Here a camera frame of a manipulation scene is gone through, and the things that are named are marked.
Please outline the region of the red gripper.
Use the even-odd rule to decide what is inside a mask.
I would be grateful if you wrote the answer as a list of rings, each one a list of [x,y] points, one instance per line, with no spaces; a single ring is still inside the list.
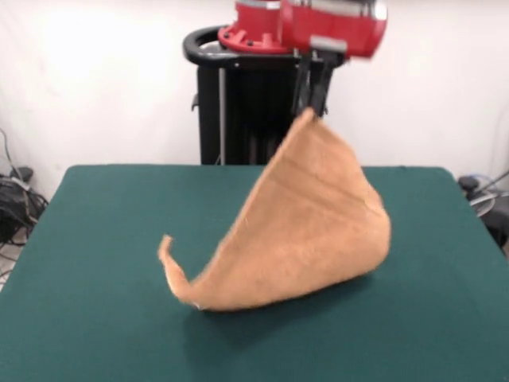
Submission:
[[[387,29],[388,9],[382,1],[281,1],[278,38],[297,49],[301,60],[293,92],[293,115],[309,106],[322,117],[338,54],[369,59]],[[321,61],[309,98],[310,51]]]

